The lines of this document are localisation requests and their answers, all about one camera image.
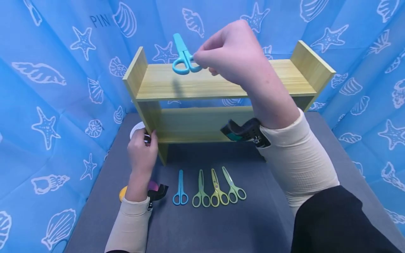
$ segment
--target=gray table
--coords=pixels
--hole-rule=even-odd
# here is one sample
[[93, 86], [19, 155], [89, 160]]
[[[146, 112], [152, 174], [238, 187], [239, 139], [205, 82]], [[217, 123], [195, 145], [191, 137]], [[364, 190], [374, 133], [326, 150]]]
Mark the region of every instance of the gray table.
[[[401, 251], [405, 240], [355, 168], [348, 155], [318, 113], [306, 113], [336, 168], [340, 182], [363, 201], [363, 210]], [[137, 114], [125, 117], [77, 222], [65, 253], [103, 252], [119, 210], [118, 193], [128, 183], [130, 165], [126, 146]], [[225, 166], [235, 184], [247, 193], [244, 201], [217, 208], [194, 208], [198, 172], [203, 169], [205, 191], [213, 192], [211, 168], [220, 187], [229, 187], [222, 174]], [[185, 206], [175, 206], [178, 171], [184, 171]], [[154, 203], [147, 252], [289, 252], [294, 219], [287, 201], [253, 143], [200, 143], [170, 145], [168, 164], [156, 164], [153, 178], [169, 186], [167, 196]]]

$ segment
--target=blue backdrop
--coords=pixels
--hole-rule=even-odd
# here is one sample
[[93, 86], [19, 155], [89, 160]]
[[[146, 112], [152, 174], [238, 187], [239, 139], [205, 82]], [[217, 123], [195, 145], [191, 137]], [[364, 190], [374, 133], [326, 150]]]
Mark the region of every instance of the blue backdrop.
[[[121, 81], [191, 52], [245, 19], [268, 59], [302, 39], [337, 74], [311, 110], [334, 134], [405, 233], [404, 0], [2, 1], [0, 251], [62, 252], [125, 117]], [[238, 106], [247, 99], [167, 101]]]

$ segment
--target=beige sleeve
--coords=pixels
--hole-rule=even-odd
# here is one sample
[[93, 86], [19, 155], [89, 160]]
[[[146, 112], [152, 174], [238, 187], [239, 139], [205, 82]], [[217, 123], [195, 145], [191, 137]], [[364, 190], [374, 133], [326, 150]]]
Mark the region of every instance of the beige sleeve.
[[123, 250], [129, 253], [145, 252], [148, 222], [152, 213], [152, 210], [148, 211], [149, 200], [149, 197], [142, 202], [122, 199], [105, 252], [112, 250]]
[[258, 149], [294, 214], [314, 194], [339, 185], [335, 168], [319, 140], [315, 137], [304, 113], [290, 126], [271, 130], [260, 127], [271, 145]]

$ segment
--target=light green scissors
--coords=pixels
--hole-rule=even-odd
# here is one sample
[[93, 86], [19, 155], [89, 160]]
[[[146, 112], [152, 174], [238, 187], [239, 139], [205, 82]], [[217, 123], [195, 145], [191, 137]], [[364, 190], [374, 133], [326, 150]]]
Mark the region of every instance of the light green scissors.
[[[228, 197], [228, 195], [226, 193], [221, 191], [220, 183], [218, 182], [217, 173], [215, 173], [214, 169], [211, 169], [211, 176], [212, 176], [212, 183], [214, 184], [214, 193], [211, 196], [211, 205], [213, 207], [218, 207], [220, 205], [220, 202], [224, 206], [228, 205], [229, 204], [229, 197]], [[214, 204], [214, 201], [213, 201], [214, 198], [217, 199], [217, 204]]]
[[[198, 198], [198, 204], [194, 204], [194, 199]], [[208, 204], [204, 203], [204, 199], [208, 198]], [[204, 192], [204, 173], [203, 170], [200, 170], [200, 173], [198, 174], [198, 192], [197, 194], [193, 197], [193, 206], [195, 208], [199, 207], [202, 203], [204, 207], [209, 207], [211, 205], [211, 199], [209, 196]]]
[[[232, 181], [232, 178], [230, 177], [228, 171], [226, 170], [226, 168], [224, 166], [222, 166], [222, 172], [224, 173], [225, 179], [229, 184], [229, 193], [228, 193], [228, 197], [229, 197], [229, 201], [232, 204], [235, 204], [236, 202], [238, 202], [238, 198], [240, 198], [241, 200], [245, 200], [246, 199], [246, 192], [244, 189], [236, 187]], [[239, 191], [241, 191], [244, 195], [244, 197], [241, 197], [241, 195], [239, 194]], [[235, 201], [232, 201], [231, 199], [231, 195], [235, 196]]]

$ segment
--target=wooden shelf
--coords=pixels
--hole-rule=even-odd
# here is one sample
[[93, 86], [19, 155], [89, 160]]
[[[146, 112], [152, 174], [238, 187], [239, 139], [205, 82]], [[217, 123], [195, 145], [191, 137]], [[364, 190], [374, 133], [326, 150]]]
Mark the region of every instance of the wooden shelf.
[[[315, 96], [316, 91], [290, 59], [269, 61], [291, 96]], [[151, 64], [146, 69], [138, 101], [246, 98], [246, 92], [208, 70], [179, 75], [172, 64]]]
[[[303, 41], [290, 59], [269, 61], [304, 111], [315, 101], [335, 71]], [[243, 89], [208, 70], [178, 75], [172, 64], [148, 65], [142, 47], [123, 81], [148, 132], [157, 129], [159, 157], [166, 164], [170, 143], [229, 141], [220, 129], [233, 119], [239, 125], [251, 119], [251, 106], [162, 109], [161, 100], [245, 98]]]

